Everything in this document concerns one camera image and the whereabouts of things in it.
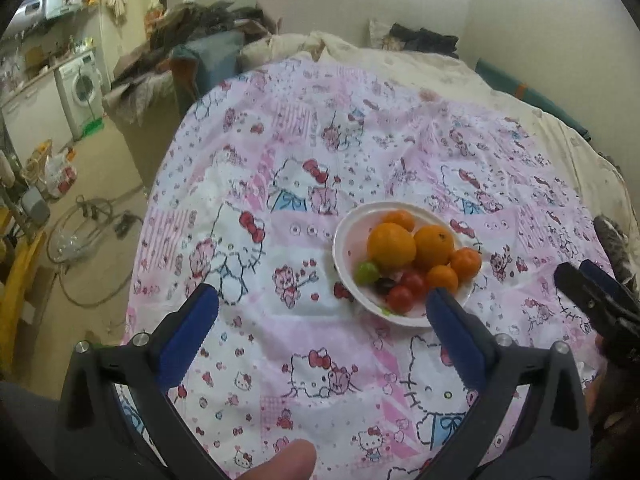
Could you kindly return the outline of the person's thumb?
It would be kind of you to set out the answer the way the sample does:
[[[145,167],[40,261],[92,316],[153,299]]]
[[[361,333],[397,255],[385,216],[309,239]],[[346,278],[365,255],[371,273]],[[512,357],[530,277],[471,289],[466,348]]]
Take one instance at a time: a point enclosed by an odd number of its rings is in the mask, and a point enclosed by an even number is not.
[[[265,463],[239,476],[239,480],[308,480],[314,473],[317,453],[307,440],[295,440]]]

